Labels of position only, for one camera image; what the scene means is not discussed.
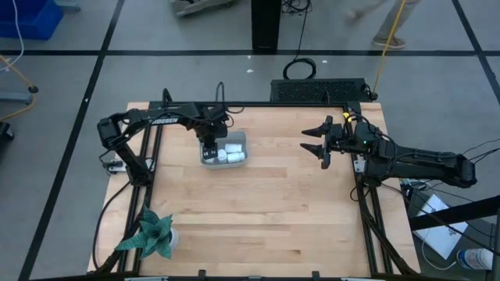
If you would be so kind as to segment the green plant in white pot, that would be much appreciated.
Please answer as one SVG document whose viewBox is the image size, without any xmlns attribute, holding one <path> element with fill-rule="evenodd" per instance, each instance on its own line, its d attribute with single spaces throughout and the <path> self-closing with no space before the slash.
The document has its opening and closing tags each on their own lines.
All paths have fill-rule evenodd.
<svg viewBox="0 0 500 281">
<path fill-rule="evenodd" d="M 163 258 L 171 259 L 173 249 L 179 242 L 178 232 L 173 228 L 173 214 L 160 218 L 153 210 L 143 205 L 139 224 L 141 232 L 120 241 L 115 249 L 142 249 L 140 259 L 147 258 L 154 252 Z"/>
</svg>

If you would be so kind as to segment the grey floor object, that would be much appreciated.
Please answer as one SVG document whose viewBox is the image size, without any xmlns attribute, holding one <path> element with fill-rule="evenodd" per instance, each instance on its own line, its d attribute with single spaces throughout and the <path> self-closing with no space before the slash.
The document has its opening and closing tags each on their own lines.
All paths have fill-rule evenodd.
<svg viewBox="0 0 500 281">
<path fill-rule="evenodd" d="M 54 0 L 56 5 L 65 11 L 79 12 L 81 11 L 80 5 L 76 0 Z"/>
</svg>

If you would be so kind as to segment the small grey control box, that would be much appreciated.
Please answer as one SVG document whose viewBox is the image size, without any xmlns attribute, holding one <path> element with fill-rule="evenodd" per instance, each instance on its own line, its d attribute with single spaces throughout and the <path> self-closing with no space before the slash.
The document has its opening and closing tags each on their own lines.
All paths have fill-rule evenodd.
<svg viewBox="0 0 500 281">
<path fill-rule="evenodd" d="M 127 171 L 126 164 L 121 160 L 112 160 L 102 163 L 103 168 L 108 174 L 123 173 Z"/>
</svg>

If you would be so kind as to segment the white bottle blue label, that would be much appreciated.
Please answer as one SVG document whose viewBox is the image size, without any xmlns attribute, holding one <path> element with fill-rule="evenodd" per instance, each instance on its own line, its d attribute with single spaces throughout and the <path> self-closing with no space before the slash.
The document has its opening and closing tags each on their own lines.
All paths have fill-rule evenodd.
<svg viewBox="0 0 500 281">
<path fill-rule="evenodd" d="M 491 271 L 493 253 L 485 248 L 459 250 L 456 253 L 457 262 L 465 269 Z"/>
</svg>

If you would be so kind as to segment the black upright pillar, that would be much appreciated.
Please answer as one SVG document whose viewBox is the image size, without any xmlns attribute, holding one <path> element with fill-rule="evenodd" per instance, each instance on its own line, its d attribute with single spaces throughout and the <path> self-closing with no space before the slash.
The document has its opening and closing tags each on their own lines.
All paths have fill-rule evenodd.
<svg viewBox="0 0 500 281">
<path fill-rule="evenodd" d="M 252 49 L 275 52 L 280 31 L 281 0 L 251 0 Z"/>
</svg>

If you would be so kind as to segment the cluttered power strip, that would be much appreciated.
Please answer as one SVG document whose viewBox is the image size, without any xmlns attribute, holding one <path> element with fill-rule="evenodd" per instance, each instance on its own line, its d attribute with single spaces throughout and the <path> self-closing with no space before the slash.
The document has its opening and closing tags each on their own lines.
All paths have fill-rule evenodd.
<svg viewBox="0 0 500 281">
<path fill-rule="evenodd" d="M 421 180 L 409 179 L 409 178 L 400 179 L 400 187 L 403 191 L 413 190 L 415 188 L 417 190 L 421 190 L 426 186 L 427 185 Z"/>
</svg>

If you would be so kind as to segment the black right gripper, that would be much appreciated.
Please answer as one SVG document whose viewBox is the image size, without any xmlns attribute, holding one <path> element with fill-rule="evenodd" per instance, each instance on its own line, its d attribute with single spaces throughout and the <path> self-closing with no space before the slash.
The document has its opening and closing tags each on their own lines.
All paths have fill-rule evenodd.
<svg viewBox="0 0 500 281">
<path fill-rule="evenodd" d="M 334 123 L 333 116 L 327 116 L 325 121 L 316 128 L 303 130 L 302 134 L 310 137 L 322 137 L 322 144 L 300 143 L 300 146 L 311 152 L 318 159 L 322 159 L 321 169 L 328 169 L 331 163 L 330 153 L 340 152 L 341 154 L 351 151 L 349 141 L 352 136 L 340 123 Z"/>
</svg>

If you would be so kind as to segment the grey cart base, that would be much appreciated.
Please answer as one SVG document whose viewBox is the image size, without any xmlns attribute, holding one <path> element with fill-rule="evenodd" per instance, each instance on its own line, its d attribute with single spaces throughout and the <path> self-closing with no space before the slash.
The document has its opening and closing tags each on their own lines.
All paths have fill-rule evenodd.
<svg viewBox="0 0 500 281">
<path fill-rule="evenodd" d="M 168 0 L 178 16 L 188 16 L 212 7 L 232 5 L 237 0 Z"/>
</svg>

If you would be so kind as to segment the person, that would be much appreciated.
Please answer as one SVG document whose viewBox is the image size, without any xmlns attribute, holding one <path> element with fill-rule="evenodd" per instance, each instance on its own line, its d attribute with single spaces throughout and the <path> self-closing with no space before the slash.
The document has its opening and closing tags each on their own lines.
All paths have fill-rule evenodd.
<svg viewBox="0 0 500 281">
<path fill-rule="evenodd" d="M 374 3 L 351 9 L 345 13 L 346 21 L 351 24 L 358 23 L 388 1 L 374 0 Z M 396 34 L 421 2 L 422 0 L 395 0 L 384 18 L 384 22 L 373 36 L 372 43 L 380 46 L 387 45 L 390 49 L 403 49 L 406 46 L 406 41 Z"/>
</svg>

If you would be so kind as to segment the black floor object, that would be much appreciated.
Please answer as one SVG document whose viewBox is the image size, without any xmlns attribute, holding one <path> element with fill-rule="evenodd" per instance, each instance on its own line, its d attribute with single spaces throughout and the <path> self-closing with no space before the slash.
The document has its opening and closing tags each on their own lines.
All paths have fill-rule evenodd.
<svg viewBox="0 0 500 281">
<path fill-rule="evenodd" d="M 15 138 L 12 127 L 9 123 L 0 122 L 0 141 L 12 141 Z"/>
</svg>

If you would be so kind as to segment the grey flat stand base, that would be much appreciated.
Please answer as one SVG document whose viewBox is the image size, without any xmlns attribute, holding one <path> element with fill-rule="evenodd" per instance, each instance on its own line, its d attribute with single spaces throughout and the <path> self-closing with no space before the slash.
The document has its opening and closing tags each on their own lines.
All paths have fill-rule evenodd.
<svg viewBox="0 0 500 281">
<path fill-rule="evenodd" d="M 33 100 L 31 93 L 0 91 L 0 101 L 20 102 L 29 105 Z"/>
</svg>

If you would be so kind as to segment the grey plastic basket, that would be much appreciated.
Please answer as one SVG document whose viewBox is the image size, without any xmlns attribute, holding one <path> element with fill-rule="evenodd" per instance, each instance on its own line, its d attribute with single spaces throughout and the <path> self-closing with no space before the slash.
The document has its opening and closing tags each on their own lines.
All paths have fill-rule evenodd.
<svg viewBox="0 0 500 281">
<path fill-rule="evenodd" d="M 216 157 L 213 163 L 205 162 L 205 159 L 202 157 L 202 144 L 200 144 L 200 162 L 207 169 L 229 169 L 229 168 L 237 168 L 243 166 L 248 160 L 248 149 L 247 149 L 247 134 L 243 130 L 237 130 L 229 132 L 228 135 L 224 138 L 217 138 L 216 143 L 218 144 L 218 149 L 224 149 L 225 144 L 242 144 L 243 152 L 245 153 L 245 160 L 243 162 L 237 163 L 220 163 L 218 162 L 218 158 Z"/>
</svg>

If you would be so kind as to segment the black metal beam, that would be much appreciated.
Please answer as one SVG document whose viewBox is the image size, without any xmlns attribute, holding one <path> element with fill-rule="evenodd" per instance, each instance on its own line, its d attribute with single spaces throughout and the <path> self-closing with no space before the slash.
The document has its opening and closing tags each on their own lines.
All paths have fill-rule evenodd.
<svg viewBox="0 0 500 281">
<path fill-rule="evenodd" d="M 419 215 L 409 220 L 411 230 L 432 228 L 435 226 L 451 225 L 474 219 L 482 219 L 496 215 L 500 209 L 500 195 L 458 205 L 438 212 Z"/>
</svg>

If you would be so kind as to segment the black aluminium table frame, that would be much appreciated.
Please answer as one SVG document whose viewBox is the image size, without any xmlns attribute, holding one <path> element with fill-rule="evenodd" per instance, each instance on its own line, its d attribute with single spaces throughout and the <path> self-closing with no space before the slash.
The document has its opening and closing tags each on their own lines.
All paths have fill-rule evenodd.
<svg viewBox="0 0 500 281">
<path fill-rule="evenodd" d="M 249 102 L 234 108 L 234 128 L 246 133 L 249 157 L 241 167 L 207 169 L 195 135 L 182 126 L 151 128 L 130 141 L 155 158 L 152 187 L 130 187 L 113 175 L 111 204 L 98 235 L 96 259 L 111 255 L 144 201 L 160 216 L 171 215 L 179 233 L 172 258 L 141 258 L 128 251 L 116 269 L 142 276 L 367 277 L 383 272 L 378 242 L 366 242 L 352 188 L 351 159 L 335 154 L 329 169 L 308 153 L 304 129 L 338 106 Z"/>
</svg>

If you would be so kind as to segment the blue plastic bin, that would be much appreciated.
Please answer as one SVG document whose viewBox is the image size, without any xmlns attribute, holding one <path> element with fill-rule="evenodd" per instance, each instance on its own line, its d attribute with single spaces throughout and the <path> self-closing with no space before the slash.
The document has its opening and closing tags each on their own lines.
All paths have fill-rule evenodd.
<svg viewBox="0 0 500 281">
<path fill-rule="evenodd" d="M 0 0 L 0 37 L 47 41 L 63 18 L 54 0 Z"/>
</svg>

